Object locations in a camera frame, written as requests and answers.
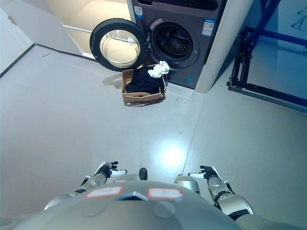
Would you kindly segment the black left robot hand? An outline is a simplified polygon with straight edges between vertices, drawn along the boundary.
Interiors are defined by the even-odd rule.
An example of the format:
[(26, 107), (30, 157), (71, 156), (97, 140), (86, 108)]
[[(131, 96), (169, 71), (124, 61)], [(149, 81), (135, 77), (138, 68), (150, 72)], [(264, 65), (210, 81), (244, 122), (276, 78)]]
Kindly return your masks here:
[(99, 168), (96, 170), (95, 174), (103, 174), (106, 178), (111, 176), (122, 176), (127, 173), (125, 169), (118, 169), (118, 161), (106, 162), (103, 161)]

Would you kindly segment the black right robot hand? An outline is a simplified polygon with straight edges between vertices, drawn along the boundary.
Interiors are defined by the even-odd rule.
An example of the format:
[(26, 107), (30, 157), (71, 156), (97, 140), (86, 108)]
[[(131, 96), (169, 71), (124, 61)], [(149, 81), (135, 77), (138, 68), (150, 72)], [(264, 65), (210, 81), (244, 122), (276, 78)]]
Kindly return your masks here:
[(201, 169), (200, 172), (190, 172), (188, 173), (188, 176), (194, 179), (206, 179), (206, 180), (209, 180), (212, 177), (217, 177), (218, 179), (221, 180), (221, 177), (214, 166), (200, 165), (200, 169)]

